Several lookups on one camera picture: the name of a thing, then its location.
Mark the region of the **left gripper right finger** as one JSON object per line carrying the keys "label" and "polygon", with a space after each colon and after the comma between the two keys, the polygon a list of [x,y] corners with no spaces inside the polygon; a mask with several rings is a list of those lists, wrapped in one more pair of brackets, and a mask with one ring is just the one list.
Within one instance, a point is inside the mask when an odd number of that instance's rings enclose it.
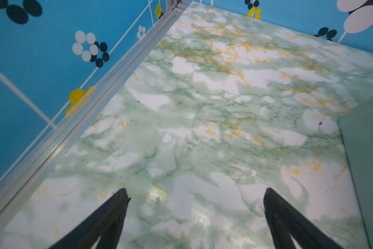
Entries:
{"label": "left gripper right finger", "polygon": [[296,241],[302,249],[342,249],[274,189],[266,189],[263,203],[275,248],[294,249]]}

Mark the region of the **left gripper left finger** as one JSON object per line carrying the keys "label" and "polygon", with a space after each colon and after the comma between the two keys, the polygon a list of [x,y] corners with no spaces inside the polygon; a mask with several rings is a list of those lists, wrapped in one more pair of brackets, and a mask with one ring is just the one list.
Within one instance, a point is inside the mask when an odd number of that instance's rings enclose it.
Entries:
{"label": "left gripper left finger", "polygon": [[51,246],[52,249],[116,249],[131,197],[119,189],[75,229]]}

